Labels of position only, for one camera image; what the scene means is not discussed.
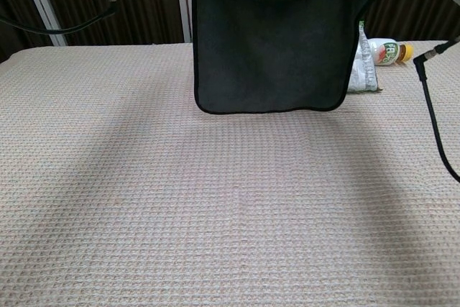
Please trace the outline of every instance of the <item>black wire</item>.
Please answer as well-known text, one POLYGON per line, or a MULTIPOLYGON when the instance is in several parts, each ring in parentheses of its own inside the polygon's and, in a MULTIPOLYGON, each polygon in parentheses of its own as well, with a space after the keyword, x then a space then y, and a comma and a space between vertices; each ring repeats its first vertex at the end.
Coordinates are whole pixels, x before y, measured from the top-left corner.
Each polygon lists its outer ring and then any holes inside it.
POLYGON ((439 155, 441 156, 441 160, 443 161, 444 167, 446 167, 447 171, 452 175, 458 183, 460 183, 460 175, 452 168, 451 163, 447 159, 446 153, 444 152, 443 143, 441 140, 441 135, 439 134, 438 122, 436 121, 436 115, 433 108, 433 102, 431 101, 430 91, 428 90, 428 83, 427 77, 425 72, 424 62, 428 59, 432 58, 435 54, 441 54, 446 51, 449 47, 452 47, 456 43, 458 43, 460 37, 457 37, 454 40, 450 40, 446 43, 438 45, 425 54, 419 55, 414 59, 415 68, 417 69, 418 77, 420 82, 422 82, 423 92, 425 94, 426 105, 428 106, 428 112, 430 113, 431 118, 431 125, 433 126, 434 137, 436 139, 436 145, 438 147, 439 155))
POLYGON ((36 27, 30 27, 28 25, 21 24, 17 21, 14 21, 12 19, 0 16, 0 22, 4 24, 11 25, 13 27, 16 27, 18 29, 25 30, 27 32, 33 32, 35 34, 40 34, 40 35, 65 35, 65 34, 71 34, 73 32, 78 32, 82 29, 85 29, 86 27, 89 27, 90 25, 100 21, 101 19, 105 19, 107 17, 110 17, 112 14, 115 14, 117 11, 118 6, 116 5, 116 0, 109 0, 109 7, 104 11, 103 13, 97 15, 96 17, 89 19, 88 21, 76 25, 71 28, 67 29, 42 29, 42 28, 36 28, 36 27))

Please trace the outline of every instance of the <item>bottle label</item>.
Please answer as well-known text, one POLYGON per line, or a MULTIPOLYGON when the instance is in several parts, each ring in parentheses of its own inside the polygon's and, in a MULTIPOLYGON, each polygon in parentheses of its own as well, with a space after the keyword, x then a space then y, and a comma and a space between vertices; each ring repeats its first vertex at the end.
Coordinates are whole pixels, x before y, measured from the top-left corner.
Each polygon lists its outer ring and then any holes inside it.
POLYGON ((381 64, 390 64, 396 61, 398 45, 394 42, 387 42, 382 45, 382 51, 379 54, 379 60, 381 64))

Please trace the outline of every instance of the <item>brown curtain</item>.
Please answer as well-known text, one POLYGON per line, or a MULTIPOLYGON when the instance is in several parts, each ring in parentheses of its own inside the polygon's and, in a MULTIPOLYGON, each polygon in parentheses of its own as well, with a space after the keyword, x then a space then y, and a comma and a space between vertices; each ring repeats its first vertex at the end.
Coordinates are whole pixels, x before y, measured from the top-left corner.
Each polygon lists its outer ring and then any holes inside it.
MULTIPOLYGON (((62 27, 101 13, 106 0, 51 0, 62 27)), ((66 35, 70 45, 135 45, 183 42, 178 0, 118 0, 119 11, 81 32, 66 35)))
MULTIPOLYGON (((33 0, 0 0, 0 15, 35 27, 43 25, 33 0)), ((51 45, 48 36, 30 34, 0 23, 0 62, 31 47, 51 45)))
POLYGON ((452 0, 376 0, 366 32, 401 41, 451 39, 460 34, 460 6, 452 0))

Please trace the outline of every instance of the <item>waffle-textured cloth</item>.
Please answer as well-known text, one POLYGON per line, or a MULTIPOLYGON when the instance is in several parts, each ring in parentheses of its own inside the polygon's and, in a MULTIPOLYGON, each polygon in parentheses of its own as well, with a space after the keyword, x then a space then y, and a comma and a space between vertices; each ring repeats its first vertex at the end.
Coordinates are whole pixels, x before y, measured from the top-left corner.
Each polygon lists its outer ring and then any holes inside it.
MULTIPOLYGON (((457 169, 459 48, 427 63, 457 169)), ((213 116, 190 45, 17 53, 0 305, 460 306, 460 185, 412 64, 377 73, 330 113, 213 116)))

